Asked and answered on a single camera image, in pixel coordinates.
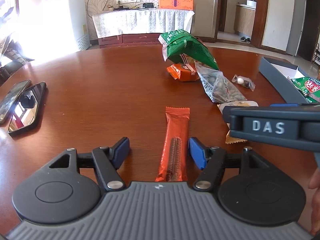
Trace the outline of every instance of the white candy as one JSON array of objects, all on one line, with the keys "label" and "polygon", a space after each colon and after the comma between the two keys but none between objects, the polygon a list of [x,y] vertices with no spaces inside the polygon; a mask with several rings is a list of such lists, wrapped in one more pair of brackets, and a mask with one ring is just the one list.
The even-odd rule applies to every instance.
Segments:
[{"label": "white candy", "polygon": [[238,83],[239,85],[243,85],[243,83],[244,83],[243,78],[237,78],[237,83]]}]

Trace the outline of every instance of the white lace tablecloth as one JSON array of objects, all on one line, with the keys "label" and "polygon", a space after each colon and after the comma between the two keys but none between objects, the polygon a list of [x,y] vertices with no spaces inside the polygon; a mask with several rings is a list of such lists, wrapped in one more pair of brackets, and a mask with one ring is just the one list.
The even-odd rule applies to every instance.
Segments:
[{"label": "white lace tablecloth", "polygon": [[178,29],[191,30],[192,16],[188,10],[158,9],[109,11],[93,15],[98,38],[121,34],[165,33]]}]

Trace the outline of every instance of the orange wrapper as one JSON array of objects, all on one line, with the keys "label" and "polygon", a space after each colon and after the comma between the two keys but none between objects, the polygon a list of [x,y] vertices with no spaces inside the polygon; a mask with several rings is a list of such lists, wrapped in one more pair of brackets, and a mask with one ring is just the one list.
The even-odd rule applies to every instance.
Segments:
[{"label": "orange wrapper", "polygon": [[156,181],[186,181],[190,109],[166,107],[165,115],[167,133]]},{"label": "orange wrapper", "polygon": [[173,64],[167,67],[167,71],[174,79],[179,79],[180,81],[196,81],[199,79],[194,62],[193,64]]}]

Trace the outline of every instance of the finger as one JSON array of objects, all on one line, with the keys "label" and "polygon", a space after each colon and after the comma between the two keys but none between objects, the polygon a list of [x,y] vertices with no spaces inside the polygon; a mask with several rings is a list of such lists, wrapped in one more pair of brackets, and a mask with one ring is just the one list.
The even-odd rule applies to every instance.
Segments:
[{"label": "finger", "polygon": [[315,189],[319,187],[320,187],[320,170],[317,168],[309,181],[308,188]]},{"label": "finger", "polygon": [[312,213],[310,233],[315,235],[320,230],[320,189],[317,189],[314,193],[311,201],[311,206]]}]

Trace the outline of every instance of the gray box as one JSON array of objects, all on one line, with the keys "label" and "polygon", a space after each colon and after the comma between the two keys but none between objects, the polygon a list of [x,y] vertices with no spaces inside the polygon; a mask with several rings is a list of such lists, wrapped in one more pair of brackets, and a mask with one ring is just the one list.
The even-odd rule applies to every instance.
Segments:
[{"label": "gray box", "polygon": [[292,85],[292,83],[272,64],[298,70],[304,76],[308,76],[300,67],[291,63],[283,62],[273,58],[262,57],[259,65],[259,71],[271,85],[278,91],[282,98],[288,104],[309,103],[305,97]]}]

